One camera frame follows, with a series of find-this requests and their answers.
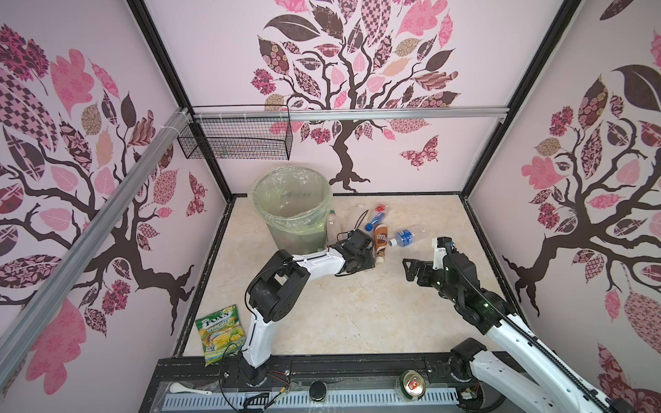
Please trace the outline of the small bottle blue label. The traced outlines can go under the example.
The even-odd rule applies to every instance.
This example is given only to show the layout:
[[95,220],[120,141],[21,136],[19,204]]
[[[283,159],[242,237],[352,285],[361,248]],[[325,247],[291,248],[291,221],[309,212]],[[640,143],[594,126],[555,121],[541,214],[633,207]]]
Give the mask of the small bottle blue label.
[[411,245],[415,241],[415,233],[408,230],[404,229],[400,232],[397,232],[394,237],[392,237],[388,243],[390,246],[398,246],[398,247],[407,247]]

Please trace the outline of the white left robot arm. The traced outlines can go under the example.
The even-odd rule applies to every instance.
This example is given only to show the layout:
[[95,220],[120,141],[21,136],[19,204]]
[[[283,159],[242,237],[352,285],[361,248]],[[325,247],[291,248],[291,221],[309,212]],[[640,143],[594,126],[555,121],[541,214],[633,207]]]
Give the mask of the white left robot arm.
[[251,326],[239,366],[249,380],[259,380],[267,372],[276,324],[292,311],[306,284],[370,270],[375,267],[374,250],[371,236],[354,230],[323,251],[292,255],[279,250],[273,254],[245,292]]

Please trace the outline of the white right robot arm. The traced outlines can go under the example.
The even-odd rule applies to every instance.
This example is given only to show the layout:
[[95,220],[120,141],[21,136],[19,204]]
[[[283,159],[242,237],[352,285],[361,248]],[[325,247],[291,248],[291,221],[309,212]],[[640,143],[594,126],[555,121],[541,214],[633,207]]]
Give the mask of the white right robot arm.
[[474,378],[525,412],[631,412],[625,399],[613,399],[573,371],[528,328],[498,294],[481,287],[475,264],[450,239],[434,248],[431,261],[403,259],[408,282],[432,287],[455,311],[504,350],[514,369],[475,340],[454,348],[454,375]]

